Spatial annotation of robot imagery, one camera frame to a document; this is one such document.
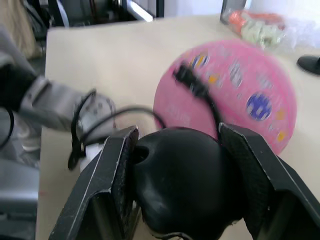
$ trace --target gray robot arm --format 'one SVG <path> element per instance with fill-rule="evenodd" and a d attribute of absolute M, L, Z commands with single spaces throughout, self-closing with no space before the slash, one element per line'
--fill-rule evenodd
<path fill-rule="evenodd" d="M 36 76 L 3 27 L 0 27 L 0 39 L 0 106 L 47 128 L 69 132 L 75 109 L 86 94 L 44 76 Z M 84 133 L 114 110 L 109 98 L 94 94 L 80 112 L 77 130 Z M 111 121 L 96 132 L 110 132 L 113 127 Z"/>

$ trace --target pink paper plate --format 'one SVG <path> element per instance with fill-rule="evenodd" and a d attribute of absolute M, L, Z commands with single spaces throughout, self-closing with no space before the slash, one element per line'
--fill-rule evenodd
<path fill-rule="evenodd" d="M 174 61 L 159 82 L 154 110 L 168 127 L 192 128 L 214 138 L 217 133 L 208 106 L 173 77 L 182 62 L 209 85 L 224 122 L 259 133 L 276 154 L 284 149 L 294 131 L 297 102 L 277 62 L 240 40 L 209 42 Z"/>

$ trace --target black plastic object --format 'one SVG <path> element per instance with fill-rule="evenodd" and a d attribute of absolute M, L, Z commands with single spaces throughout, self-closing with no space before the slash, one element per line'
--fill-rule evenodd
<path fill-rule="evenodd" d="M 319 240 L 320 204 L 296 171 L 256 132 L 222 123 L 220 134 L 243 175 L 253 240 Z"/>
<path fill-rule="evenodd" d="M 152 133 L 138 141 L 132 158 L 136 201 L 155 237 L 217 240 L 247 210 L 239 167 L 203 132 Z"/>
<path fill-rule="evenodd" d="M 296 63 L 303 70 L 320 76 L 320 57 L 318 56 L 302 56 Z"/>
<path fill-rule="evenodd" d="M 36 78 L 32 72 L 13 64 L 0 67 L 0 106 L 18 112 Z"/>
<path fill-rule="evenodd" d="M 127 161 L 138 141 L 136 127 L 108 137 L 80 174 L 50 240 L 129 240 L 139 208 L 133 204 Z"/>
<path fill-rule="evenodd" d="M 173 72 L 173 76 L 175 77 L 177 82 L 180 82 L 184 86 L 186 86 L 195 98 L 202 99 L 207 103 L 214 119 L 216 132 L 218 134 L 218 140 L 220 140 L 219 124 L 223 120 L 215 104 L 215 101 L 209 94 L 209 87 L 203 81 L 201 81 L 193 73 L 193 70 L 185 63 L 181 64 L 179 69 Z"/>

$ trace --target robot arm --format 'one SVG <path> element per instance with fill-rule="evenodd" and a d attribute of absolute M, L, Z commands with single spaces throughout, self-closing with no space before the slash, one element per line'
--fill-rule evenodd
<path fill-rule="evenodd" d="M 71 131 L 72 137 L 82 135 L 102 117 L 115 111 L 112 100 L 95 91 L 87 96 L 36 75 L 3 27 L 0 27 L 0 40 L 0 106 L 16 112 L 16 124 L 25 132 L 35 132 L 30 123 L 36 123 L 59 131 Z M 92 132 L 90 138 L 107 136 L 114 127 L 115 122 L 110 120 Z"/>

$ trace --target white wall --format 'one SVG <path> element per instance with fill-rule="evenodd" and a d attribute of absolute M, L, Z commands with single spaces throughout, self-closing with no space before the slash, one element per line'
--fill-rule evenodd
<path fill-rule="evenodd" d="M 221 12 L 222 2 L 223 0 L 165 0 L 164 16 L 218 14 Z M 156 0 L 148 0 L 148 10 L 156 14 Z"/>
<path fill-rule="evenodd" d="M 134 0 L 154 15 L 156 0 Z M 219 14 L 223 0 L 165 0 L 164 16 Z M 250 10 L 283 14 L 320 23 L 320 0 L 247 0 Z"/>
<path fill-rule="evenodd" d="M 252 0 L 250 9 L 320 23 L 320 0 Z"/>

